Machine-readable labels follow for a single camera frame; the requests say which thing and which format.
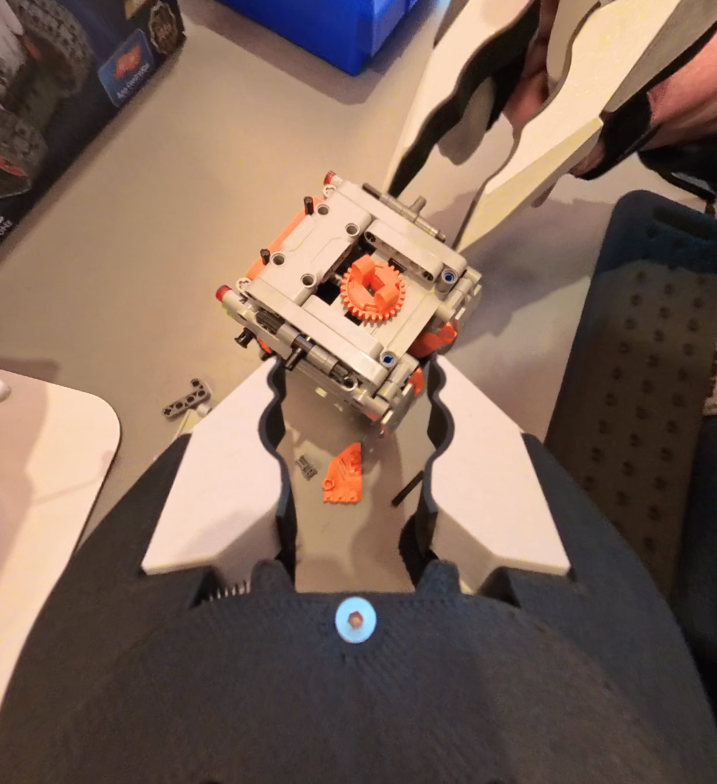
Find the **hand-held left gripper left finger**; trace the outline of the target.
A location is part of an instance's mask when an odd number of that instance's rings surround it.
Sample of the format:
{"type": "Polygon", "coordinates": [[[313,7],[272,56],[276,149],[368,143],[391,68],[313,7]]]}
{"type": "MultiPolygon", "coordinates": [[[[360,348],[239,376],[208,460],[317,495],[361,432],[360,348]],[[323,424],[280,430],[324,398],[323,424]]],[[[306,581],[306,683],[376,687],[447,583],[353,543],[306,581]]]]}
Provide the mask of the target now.
{"type": "Polygon", "coordinates": [[[149,575],[211,567],[226,587],[277,559],[295,580],[292,483],[285,436],[285,368],[268,360],[189,432],[184,456],[141,567],[149,575]]]}

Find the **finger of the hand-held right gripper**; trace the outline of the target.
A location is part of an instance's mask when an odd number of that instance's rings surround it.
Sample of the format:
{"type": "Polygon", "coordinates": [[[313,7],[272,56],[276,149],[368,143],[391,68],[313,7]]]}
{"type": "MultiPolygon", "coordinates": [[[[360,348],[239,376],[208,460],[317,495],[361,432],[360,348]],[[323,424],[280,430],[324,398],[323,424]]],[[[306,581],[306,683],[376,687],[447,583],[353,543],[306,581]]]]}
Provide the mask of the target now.
{"type": "Polygon", "coordinates": [[[533,1],[449,3],[392,156],[388,193],[399,196],[415,179],[482,85],[490,88],[483,131],[490,129],[520,81],[539,7],[533,1]]]}
{"type": "Polygon", "coordinates": [[[456,250],[544,200],[595,148],[604,114],[646,85],[702,33],[701,2],[561,2],[549,39],[553,95],[520,130],[471,205],[456,250]]]}

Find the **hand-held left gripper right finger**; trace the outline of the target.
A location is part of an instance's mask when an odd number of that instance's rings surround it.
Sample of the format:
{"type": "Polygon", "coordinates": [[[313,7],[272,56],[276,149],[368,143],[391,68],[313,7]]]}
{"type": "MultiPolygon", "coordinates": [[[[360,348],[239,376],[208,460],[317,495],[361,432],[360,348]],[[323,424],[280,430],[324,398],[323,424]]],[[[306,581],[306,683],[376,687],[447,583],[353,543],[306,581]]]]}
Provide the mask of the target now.
{"type": "Polygon", "coordinates": [[[524,432],[444,358],[429,364],[426,430],[433,454],[405,524],[405,567],[417,586],[449,561],[468,591],[499,568],[565,576],[570,562],[524,432]]]}

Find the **black axle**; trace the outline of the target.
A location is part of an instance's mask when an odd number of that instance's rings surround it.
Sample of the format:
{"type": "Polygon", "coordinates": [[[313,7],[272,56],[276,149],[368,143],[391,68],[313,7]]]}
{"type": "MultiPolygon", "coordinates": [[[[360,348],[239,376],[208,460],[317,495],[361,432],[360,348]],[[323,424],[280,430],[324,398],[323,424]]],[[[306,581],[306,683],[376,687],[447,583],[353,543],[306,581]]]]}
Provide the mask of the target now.
{"type": "Polygon", "coordinates": [[[403,486],[402,490],[400,490],[396,495],[393,496],[391,500],[391,505],[393,507],[399,507],[404,503],[404,501],[408,498],[408,496],[421,484],[422,478],[424,476],[424,471],[420,470],[417,472],[412,479],[403,486]]]}

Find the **grey orange toy brick assembly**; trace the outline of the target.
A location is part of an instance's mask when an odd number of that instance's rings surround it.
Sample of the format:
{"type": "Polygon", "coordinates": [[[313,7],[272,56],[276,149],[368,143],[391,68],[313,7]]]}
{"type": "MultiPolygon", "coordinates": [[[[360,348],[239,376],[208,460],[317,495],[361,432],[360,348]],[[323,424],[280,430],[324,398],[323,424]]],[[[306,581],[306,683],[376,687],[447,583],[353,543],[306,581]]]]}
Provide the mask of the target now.
{"type": "Polygon", "coordinates": [[[333,171],[216,299],[289,372],[393,432],[481,298],[481,273],[406,205],[333,171]]]}

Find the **grey brick beam with holes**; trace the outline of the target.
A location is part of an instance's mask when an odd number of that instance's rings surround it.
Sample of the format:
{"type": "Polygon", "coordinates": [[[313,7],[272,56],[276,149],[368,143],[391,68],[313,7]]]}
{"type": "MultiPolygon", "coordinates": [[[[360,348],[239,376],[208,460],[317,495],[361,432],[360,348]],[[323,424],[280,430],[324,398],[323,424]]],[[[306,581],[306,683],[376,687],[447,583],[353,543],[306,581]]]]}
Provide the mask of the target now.
{"type": "Polygon", "coordinates": [[[212,391],[201,379],[193,378],[188,391],[162,409],[169,422],[195,425],[202,421],[214,407],[212,391]]]}

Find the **orange brick panel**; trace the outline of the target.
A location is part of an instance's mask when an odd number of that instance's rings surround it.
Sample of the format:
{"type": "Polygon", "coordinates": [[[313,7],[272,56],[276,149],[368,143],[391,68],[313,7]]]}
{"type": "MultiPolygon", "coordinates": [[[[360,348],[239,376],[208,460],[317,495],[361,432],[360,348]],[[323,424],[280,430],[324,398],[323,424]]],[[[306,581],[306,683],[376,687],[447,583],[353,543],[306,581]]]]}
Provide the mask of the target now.
{"type": "Polygon", "coordinates": [[[362,444],[356,442],[331,460],[322,481],[323,502],[359,503],[362,500],[362,488],[362,444]]]}

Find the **blue plastic bin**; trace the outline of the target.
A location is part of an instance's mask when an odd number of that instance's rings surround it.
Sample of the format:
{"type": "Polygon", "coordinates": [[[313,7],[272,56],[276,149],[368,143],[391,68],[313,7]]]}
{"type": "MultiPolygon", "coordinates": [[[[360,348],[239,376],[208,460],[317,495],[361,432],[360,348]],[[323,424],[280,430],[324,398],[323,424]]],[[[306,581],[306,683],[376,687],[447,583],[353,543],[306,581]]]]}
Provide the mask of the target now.
{"type": "Polygon", "coordinates": [[[416,1],[223,1],[345,73],[358,75],[416,1]]]}

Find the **white book stand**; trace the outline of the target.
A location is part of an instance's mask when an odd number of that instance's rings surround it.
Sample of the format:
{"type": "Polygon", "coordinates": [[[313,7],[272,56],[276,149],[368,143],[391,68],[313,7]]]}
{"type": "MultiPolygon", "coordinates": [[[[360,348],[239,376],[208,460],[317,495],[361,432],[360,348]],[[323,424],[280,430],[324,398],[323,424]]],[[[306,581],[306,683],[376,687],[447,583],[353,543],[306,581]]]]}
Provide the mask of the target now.
{"type": "Polygon", "coordinates": [[[37,615],[69,562],[120,441],[92,394],[0,369],[0,706],[37,615]]]}

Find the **dark robot kit box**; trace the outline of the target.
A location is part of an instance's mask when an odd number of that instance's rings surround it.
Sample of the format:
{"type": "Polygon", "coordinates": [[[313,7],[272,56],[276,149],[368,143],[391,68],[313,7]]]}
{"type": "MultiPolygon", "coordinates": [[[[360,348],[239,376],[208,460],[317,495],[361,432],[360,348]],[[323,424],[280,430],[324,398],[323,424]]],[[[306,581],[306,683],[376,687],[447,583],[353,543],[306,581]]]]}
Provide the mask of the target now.
{"type": "Polygon", "coordinates": [[[176,1],[0,1],[0,245],[184,40],[176,1]]]}

